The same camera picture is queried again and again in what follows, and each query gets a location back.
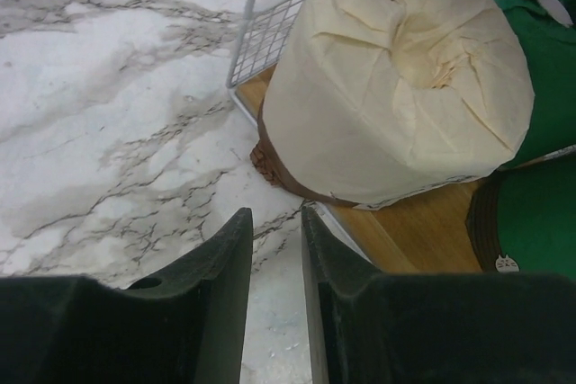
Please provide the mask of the green roll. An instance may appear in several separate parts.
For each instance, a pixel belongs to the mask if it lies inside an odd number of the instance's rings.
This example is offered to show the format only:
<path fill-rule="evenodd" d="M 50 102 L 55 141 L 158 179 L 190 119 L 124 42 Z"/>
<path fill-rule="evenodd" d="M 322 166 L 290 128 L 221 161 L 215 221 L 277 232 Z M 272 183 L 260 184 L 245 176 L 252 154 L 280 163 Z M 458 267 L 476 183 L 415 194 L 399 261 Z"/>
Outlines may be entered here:
<path fill-rule="evenodd" d="M 575 26 L 560 24 L 540 0 L 494 0 L 525 53 L 534 107 L 512 168 L 575 144 Z M 556 0 L 575 19 L 575 0 Z"/>
<path fill-rule="evenodd" d="M 472 196 L 467 234 L 485 272 L 575 279 L 575 157 L 510 170 Z"/>

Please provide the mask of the cream roll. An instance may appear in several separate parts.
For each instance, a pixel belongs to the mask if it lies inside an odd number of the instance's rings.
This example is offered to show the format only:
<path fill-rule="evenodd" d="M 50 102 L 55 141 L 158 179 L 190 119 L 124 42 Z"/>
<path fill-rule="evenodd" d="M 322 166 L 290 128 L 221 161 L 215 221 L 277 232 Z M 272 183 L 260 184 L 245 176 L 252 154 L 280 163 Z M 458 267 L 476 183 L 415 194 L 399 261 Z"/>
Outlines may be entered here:
<path fill-rule="evenodd" d="M 513 159 L 534 98 L 494 0 L 304 0 L 251 158 L 296 195 L 378 210 Z"/>

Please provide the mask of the bottom wooden shelf board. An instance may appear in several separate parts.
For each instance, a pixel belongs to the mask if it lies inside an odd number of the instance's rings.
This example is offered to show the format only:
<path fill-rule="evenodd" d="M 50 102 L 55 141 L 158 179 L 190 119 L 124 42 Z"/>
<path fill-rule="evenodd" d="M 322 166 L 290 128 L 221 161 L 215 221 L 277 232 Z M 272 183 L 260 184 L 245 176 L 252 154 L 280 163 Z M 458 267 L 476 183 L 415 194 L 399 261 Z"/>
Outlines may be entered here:
<path fill-rule="evenodd" d="M 385 271 L 479 272 L 466 218 L 481 184 L 449 184 L 373 212 L 325 205 L 318 212 L 339 238 Z"/>

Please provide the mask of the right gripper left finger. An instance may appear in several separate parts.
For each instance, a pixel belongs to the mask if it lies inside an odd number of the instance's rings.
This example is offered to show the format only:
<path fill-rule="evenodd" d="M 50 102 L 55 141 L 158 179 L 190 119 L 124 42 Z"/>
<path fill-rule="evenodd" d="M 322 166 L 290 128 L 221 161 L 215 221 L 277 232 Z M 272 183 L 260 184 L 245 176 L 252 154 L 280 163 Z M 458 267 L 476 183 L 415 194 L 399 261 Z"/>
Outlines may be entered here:
<path fill-rule="evenodd" d="M 84 275 L 3 278 L 2 382 L 238 382 L 252 242 L 243 208 L 126 289 Z"/>

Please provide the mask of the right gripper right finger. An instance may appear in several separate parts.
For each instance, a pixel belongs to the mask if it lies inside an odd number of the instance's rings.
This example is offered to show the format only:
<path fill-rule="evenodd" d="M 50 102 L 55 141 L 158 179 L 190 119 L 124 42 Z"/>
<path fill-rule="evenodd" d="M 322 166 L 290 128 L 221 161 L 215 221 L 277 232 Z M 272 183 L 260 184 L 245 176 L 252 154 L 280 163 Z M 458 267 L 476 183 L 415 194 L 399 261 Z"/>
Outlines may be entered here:
<path fill-rule="evenodd" d="M 385 273 L 301 213 L 316 383 L 572 383 L 575 285 L 537 273 Z"/>

